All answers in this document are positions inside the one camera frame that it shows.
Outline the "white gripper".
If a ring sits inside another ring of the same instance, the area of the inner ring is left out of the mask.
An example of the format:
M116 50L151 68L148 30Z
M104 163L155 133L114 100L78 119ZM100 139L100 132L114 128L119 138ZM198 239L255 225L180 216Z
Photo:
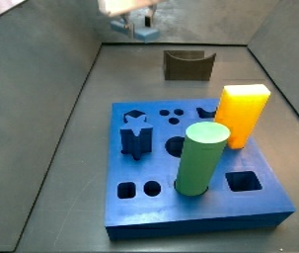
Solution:
M124 14L126 29L128 31L130 39L135 37L135 24L131 21L132 11L148 8L146 14L146 27L152 26L152 19L156 10L156 5L163 0L98 0L99 11L108 17L115 17Z

